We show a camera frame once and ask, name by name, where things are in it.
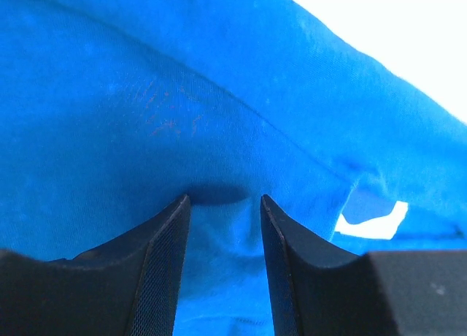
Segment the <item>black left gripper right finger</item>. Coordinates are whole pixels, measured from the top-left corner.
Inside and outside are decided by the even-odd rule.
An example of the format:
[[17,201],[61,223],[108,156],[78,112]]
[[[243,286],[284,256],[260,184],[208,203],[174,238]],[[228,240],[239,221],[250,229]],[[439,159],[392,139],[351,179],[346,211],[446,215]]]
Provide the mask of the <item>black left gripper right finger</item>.
[[260,221],[276,335],[464,335],[466,252],[355,255],[270,197]]

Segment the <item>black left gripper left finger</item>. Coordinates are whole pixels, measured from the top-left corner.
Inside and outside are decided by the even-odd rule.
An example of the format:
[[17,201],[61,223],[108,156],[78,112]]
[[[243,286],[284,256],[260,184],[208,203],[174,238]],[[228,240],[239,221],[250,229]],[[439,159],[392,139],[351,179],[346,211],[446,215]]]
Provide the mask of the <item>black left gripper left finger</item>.
[[181,196],[73,259],[1,251],[3,335],[171,335],[190,226]]

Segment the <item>navy blue printed t-shirt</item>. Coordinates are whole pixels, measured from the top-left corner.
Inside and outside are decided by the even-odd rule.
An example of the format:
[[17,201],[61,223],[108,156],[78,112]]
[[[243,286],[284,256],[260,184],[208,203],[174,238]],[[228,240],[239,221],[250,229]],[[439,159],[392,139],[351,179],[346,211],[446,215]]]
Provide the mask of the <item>navy blue printed t-shirt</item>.
[[1,0],[1,251],[73,259],[181,196],[171,335],[275,335],[260,201],[466,217],[466,126],[293,0]]

